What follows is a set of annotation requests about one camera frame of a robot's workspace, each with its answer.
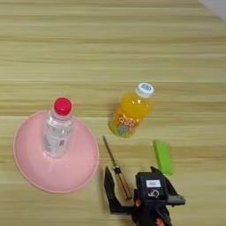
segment green eraser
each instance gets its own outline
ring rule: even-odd
[[[170,161],[169,145],[165,141],[154,140],[155,157],[159,170],[166,175],[173,174],[173,165]]]

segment label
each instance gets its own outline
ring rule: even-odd
[[[62,128],[56,128],[49,124],[46,125],[44,149],[47,154],[53,157],[60,157],[65,154],[70,136],[62,137],[64,133]]]
[[[160,180],[147,180],[146,185],[147,187],[161,187]]]
[[[129,137],[135,133],[135,130],[141,119],[128,117],[120,108],[109,122],[109,127],[116,135]]]

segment pink bowl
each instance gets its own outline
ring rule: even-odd
[[[14,157],[21,173],[35,186],[48,192],[73,192],[94,175],[99,163],[99,149],[93,134],[77,118],[72,143],[59,158],[44,154],[41,132],[47,112],[30,116],[14,139]]]

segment clear plastic bottle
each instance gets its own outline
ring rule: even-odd
[[[44,152],[55,158],[63,156],[70,145],[73,126],[71,101],[66,98],[58,98],[45,121]]]
[[[125,94],[116,113],[109,121],[109,128],[117,136],[130,137],[151,111],[150,97],[154,88],[148,83],[140,83],[135,92]]]

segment wood grain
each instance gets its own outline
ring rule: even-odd
[[[171,181],[187,199],[170,209],[174,225],[224,224],[225,72],[225,22],[198,0],[0,0],[1,225],[133,225],[109,214],[103,134],[131,188],[156,165],[152,139],[168,141]],[[155,86],[153,113],[120,139],[108,118],[140,81]],[[22,177],[12,142],[24,119],[61,95],[93,130],[101,164],[84,189],[56,195]]]

